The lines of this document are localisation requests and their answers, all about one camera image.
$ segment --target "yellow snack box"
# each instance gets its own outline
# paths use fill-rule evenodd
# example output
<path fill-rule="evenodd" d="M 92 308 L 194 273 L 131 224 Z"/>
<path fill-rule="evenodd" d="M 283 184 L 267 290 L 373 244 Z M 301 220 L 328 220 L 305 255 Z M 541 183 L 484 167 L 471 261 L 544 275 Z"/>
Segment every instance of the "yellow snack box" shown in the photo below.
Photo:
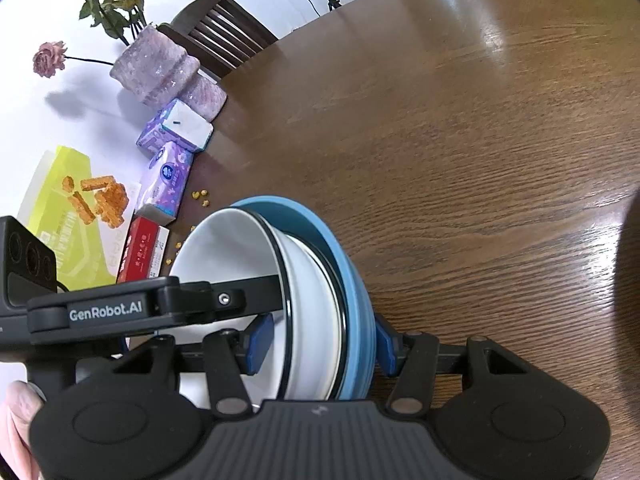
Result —
<path fill-rule="evenodd" d="M 56 255 L 58 281 L 69 290 L 116 282 L 140 184 L 66 146 L 45 152 L 18 220 Z"/>

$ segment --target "dried rose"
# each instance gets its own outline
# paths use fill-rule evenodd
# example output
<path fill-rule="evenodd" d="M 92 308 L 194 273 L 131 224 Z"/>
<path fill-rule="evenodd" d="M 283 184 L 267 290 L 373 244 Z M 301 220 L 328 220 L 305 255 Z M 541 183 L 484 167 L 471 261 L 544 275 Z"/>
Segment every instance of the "dried rose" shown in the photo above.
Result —
<path fill-rule="evenodd" d="M 56 69 L 65 69 L 65 44 L 62 41 L 43 43 L 33 56 L 33 71 L 41 77 L 52 77 Z"/>

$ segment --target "snack package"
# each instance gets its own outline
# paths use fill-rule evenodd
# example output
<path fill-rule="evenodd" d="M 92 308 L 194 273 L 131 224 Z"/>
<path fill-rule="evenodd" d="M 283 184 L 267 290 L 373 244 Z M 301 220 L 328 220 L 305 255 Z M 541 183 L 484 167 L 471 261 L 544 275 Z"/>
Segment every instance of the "snack package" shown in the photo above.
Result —
<path fill-rule="evenodd" d="M 161 226 L 174 221 L 192 161 L 193 153 L 175 142 L 160 148 L 142 176 L 135 213 Z"/>
<path fill-rule="evenodd" d="M 207 123 L 180 99 L 174 99 L 146 124 L 136 144 L 156 154 L 166 143 L 173 141 L 185 150 L 196 153 L 204 150 L 212 131 L 211 123 Z"/>
<path fill-rule="evenodd" d="M 157 278 L 169 237 L 169 229 L 139 216 L 129 229 L 118 283 Z"/>
<path fill-rule="evenodd" d="M 54 251 L 69 290 L 113 285 L 139 190 L 113 164 L 59 146 L 40 160 L 17 218 Z"/>

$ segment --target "chair back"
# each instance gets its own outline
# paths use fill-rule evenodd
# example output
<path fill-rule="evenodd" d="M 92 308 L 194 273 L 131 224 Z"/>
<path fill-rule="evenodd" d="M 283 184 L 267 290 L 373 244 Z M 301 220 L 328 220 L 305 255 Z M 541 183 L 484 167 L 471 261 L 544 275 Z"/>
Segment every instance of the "chair back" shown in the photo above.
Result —
<path fill-rule="evenodd" d="M 158 30 L 217 78 L 278 40 L 233 0 L 195 0 Z"/>

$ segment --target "black handle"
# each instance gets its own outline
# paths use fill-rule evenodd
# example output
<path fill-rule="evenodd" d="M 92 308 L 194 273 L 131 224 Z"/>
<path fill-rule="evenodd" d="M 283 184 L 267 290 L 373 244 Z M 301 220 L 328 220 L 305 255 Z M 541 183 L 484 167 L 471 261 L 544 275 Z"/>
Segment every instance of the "black handle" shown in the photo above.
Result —
<path fill-rule="evenodd" d="M 76 384 L 75 358 L 28 361 L 27 380 L 35 384 L 45 396 L 51 400 L 68 387 Z"/>

